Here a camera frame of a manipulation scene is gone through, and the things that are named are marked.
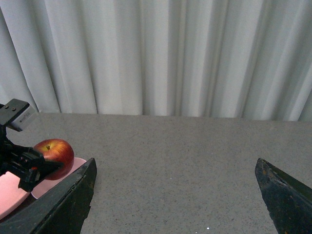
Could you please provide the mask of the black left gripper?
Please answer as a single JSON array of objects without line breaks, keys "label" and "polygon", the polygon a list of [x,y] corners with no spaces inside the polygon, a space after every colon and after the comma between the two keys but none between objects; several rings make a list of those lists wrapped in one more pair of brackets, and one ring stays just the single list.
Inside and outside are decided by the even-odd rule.
[{"label": "black left gripper", "polygon": [[14,144],[7,138],[6,127],[0,127],[0,175],[11,172],[19,178],[18,187],[31,192],[42,175],[51,175],[63,167],[62,162],[45,160],[31,147]]}]

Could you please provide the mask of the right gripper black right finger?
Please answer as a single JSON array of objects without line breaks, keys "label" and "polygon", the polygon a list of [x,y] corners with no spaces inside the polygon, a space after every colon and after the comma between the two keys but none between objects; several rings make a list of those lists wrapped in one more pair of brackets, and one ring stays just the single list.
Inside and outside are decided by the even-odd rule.
[{"label": "right gripper black right finger", "polygon": [[270,218],[279,234],[312,232],[312,189],[259,158],[255,176]]}]

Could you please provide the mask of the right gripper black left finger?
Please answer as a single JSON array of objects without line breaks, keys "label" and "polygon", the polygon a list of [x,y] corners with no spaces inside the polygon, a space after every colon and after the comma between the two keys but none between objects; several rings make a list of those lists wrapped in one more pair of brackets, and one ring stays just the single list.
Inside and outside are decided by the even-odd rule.
[{"label": "right gripper black left finger", "polygon": [[79,234],[94,195],[97,166],[89,159],[0,225],[2,234]]}]

